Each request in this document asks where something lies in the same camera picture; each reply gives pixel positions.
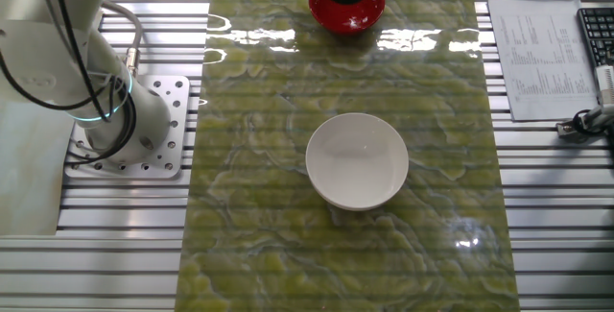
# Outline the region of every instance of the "red bowl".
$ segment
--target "red bowl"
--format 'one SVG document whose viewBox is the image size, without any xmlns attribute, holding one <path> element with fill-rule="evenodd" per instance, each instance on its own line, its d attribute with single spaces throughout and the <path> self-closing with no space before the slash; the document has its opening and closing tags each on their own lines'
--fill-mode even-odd
<svg viewBox="0 0 614 312">
<path fill-rule="evenodd" d="M 382 16 L 386 0 L 362 0 L 342 5 L 332 0 L 309 0 L 314 18 L 324 28 L 339 35 L 355 35 L 368 29 Z"/>
</svg>

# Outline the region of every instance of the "white bowl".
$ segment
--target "white bowl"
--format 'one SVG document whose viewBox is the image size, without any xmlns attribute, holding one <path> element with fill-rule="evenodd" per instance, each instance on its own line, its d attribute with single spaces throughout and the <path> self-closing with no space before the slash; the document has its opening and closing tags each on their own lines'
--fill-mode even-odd
<svg viewBox="0 0 614 312">
<path fill-rule="evenodd" d="M 328 203 L 369 210 L 403 186 L 409 157 L 403 138 L 373 115 L 347 113 L 314 132 L 305 157 L 309 179 Z"/>
</svg>

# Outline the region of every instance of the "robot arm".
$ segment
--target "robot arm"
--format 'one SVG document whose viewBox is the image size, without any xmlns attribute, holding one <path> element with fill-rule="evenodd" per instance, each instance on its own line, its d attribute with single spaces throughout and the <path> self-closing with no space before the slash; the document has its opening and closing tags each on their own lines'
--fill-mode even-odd
<svg viewBox="0 0 614 312">
<path fill-rule="evenodd" d="M 135 68 L 129 70 L 102 35 L 92 30 L 102 4 L 103 0 L 65 0 L 65 9 L 78 54 L 93 90 L 103 91 L 96 98 L 110 121 L 104 121 L 91 102 L 67 112 L 85 129 L 92 149 L 103 156 L 115 146 L 117 150 L 109 159 L 132 164 L 161 144 L 169 130 L 170 115 L 166 104 L 137 82 Z M 61 12 L 58 0 L 52 1 L 51 9 L 45 0 L 0 0 L 0 52 L 6 67 L 5 73 L 0 73 L 0 97 L 24 100 L 9 83 L 11 80 L 45 103 L 74 105 L 90 98 L 75 52 L 67 50 L 50 12 Z M 63 21 L 59 26 L 68 34 Z M 131 49 L 129 65 L 135 66 L 137 60 L 137 50 Z M 125 91 L 112 90 L 117 84 L 109 84 L 109 77 L 121 80 Z M 133 110 L 120 107 L 126 104 L 132 104 Z M 127 128 L 131 128 L 128 137 Z M 117 148 L 120 139 L 122 145 Z"/>
</svg>

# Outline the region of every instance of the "green marble surface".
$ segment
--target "green marble surface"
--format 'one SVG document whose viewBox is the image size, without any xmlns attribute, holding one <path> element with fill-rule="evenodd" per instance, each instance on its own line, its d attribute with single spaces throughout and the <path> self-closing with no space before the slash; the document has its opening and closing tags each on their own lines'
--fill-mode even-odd
<svg viewBox="0 0 614 312">
<path fill-rule="evenodd" d="M 387 0 L 336 37 L 307 0 L 211 0 L 176 311 L 517 311 L 473 0 Z M 404 138 L 401 191 L 340 210 L 312 132 L 367 112 Z"/>
</svg>

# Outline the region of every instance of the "mounting plate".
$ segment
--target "mounting plate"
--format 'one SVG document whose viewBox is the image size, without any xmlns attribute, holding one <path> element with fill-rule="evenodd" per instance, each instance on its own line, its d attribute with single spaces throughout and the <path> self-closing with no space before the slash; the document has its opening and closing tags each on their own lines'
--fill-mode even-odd
<svg viewBox="0 0 614 312">
<path fill-rule="evenodd" d="M 187 119 L 190 81 L 177 76 L 139 76 L 139 82 L 154 90 L 164 100 L 171 112 L 169 133 L 163 144 L 143 162 L 131 165 L 117 165 L 107 160 L 91 164 L 65 165 L 64 173 L 72 179 L 86 180 L 160 180 L 172 179 L 181 170 L 183 157 L 183 136 Z M 87 144 L 85 131 L 75 125 L 68 150 L 85 156 L 89 154 L 83 147 Z"/>
</svg>

